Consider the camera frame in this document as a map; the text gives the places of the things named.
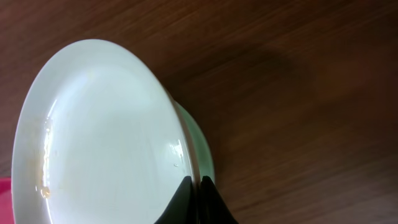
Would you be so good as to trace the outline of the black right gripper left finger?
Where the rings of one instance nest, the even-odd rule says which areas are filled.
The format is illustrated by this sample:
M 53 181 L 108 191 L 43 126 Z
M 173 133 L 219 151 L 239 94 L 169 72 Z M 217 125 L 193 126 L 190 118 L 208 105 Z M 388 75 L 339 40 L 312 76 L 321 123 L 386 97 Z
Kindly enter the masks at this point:
M 155 224 L 196 224 L 197 202 L 192 178 L 186 176 Z

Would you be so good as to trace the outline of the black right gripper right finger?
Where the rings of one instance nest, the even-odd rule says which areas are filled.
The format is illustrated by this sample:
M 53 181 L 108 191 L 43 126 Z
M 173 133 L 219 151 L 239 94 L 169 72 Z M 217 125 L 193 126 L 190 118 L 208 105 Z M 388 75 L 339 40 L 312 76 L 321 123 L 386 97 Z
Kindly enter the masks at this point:
M 200 183 L 198 211 L 201 224 L 238 224 L 208 176 Z

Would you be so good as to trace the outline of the light blue plate top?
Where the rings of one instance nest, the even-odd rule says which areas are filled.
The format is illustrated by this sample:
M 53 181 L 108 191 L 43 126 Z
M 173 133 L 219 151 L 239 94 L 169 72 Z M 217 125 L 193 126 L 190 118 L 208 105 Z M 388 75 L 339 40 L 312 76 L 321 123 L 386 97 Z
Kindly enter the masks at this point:
M 183 106 L 174 101 L 174 107 L 188 141 L 190 160 L 193 163 L 193 170 L 197 181 L 207 176 L 216 184 L 213 158 L 203 131 L 193 116 Z

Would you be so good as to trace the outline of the white plate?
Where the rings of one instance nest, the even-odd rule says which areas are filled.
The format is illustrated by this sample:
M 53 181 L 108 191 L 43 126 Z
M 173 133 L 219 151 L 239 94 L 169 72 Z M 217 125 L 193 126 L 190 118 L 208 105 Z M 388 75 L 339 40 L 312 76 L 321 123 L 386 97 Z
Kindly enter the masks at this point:
M 14 139 L 16 223 L 154 223 L 199 176 L 174 100 L 130 51 L 81 40 L 36 76 Z

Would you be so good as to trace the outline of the red plastic tray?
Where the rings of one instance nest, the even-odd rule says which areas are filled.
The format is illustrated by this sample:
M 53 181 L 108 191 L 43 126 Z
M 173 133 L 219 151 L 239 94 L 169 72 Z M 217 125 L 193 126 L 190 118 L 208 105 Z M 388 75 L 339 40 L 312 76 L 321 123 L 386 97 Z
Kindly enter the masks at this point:
M 1 178 L 0 183 L 0 224 L 14 224 L 12 209 L 11 178 Z

